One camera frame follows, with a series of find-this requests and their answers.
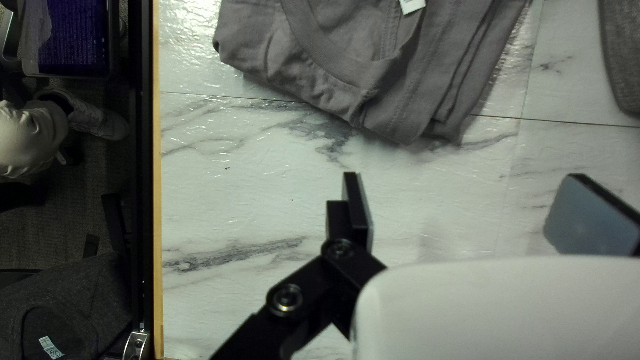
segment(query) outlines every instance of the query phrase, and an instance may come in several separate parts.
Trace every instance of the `clothing tag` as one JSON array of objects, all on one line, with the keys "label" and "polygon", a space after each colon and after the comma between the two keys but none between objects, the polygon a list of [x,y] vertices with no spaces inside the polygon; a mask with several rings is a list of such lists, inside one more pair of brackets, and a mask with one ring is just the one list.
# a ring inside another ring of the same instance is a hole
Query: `clothing tag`
[{"label": "clothing tag", "polygon": [[427,3],[425,2],[425,0],[398,0],[398,1],[400,1],[400,9],[402,9],[403,15],[412,13],[415,10],[418,10],[427,6]]},{"label": "clothing tag", "polygon": [[44,338],[40,338],[38,340],[40,340],[42,348],[47,352],[49,356],[51,356],[51,359],[55,360],[64,355],[62,354],[62,351],[58,350],[58,348],[53,345],[48,336],[45,336]]}]

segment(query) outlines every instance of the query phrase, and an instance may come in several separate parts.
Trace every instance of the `bolt head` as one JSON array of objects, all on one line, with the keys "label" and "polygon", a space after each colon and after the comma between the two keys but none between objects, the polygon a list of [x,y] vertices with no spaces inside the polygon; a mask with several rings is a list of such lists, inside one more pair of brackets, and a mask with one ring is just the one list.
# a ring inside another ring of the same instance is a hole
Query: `bolt head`
[{"label": "bolt head", "polygon": [[295,284],[287,284],[273,294],[273,307],[278,311],[290,312],[302,305],[302,292]]},{"label": "bolt head", "polygon": [[353,255],[353,247],[344,239],[338,239],[333,244],[329,245],[327,252],[334,259],[344,259]]}]

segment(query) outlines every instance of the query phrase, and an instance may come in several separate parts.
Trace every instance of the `wooden frame edge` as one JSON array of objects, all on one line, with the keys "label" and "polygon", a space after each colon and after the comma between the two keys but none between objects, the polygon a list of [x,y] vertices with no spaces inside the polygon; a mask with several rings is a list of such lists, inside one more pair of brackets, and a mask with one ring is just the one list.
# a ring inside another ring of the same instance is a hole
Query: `wooden frame edge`
[{"label": "wooden frame edge", "polygon": [[154,212],[154,237],[153,237],[153,272],[154,272],[154,354],[158,360],[164,359],[164,310],[162,291],[162,186],[161,186],[161,144],[160,144],[160,81],[159,81],[159,32],[158,0],[151,0],[152,7],[152,88],[153,88],[153,212]]}]

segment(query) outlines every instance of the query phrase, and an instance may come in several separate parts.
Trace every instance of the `metal hinge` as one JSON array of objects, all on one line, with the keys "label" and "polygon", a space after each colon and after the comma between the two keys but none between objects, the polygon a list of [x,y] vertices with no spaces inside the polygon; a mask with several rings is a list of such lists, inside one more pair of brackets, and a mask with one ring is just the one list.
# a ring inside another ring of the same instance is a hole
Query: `metal hinge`
[{"label": "metal hinge", "polygon": [[147,341],[149,334],[141,330],[132,331],[124,347],[122,360],[149,360],[151,355],[151,341]]}]

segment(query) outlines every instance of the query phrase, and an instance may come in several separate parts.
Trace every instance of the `marble floor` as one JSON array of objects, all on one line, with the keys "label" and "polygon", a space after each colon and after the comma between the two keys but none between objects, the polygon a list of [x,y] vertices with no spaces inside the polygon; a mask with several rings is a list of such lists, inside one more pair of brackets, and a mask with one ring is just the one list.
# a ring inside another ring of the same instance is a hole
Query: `marble floor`
[{"label": "marble floor", "polygon": [[[164,356],[208,359],[319,254],[361,173],[388,266],[554,254],[541,227],[583,172],[640,208],[640,119],[605,76],[591,0],[533,0],[458,145],[401,146],[245,78],[211,47],[220,0],[160,0]],[[333,327],[295,360],[351,359]]]}]

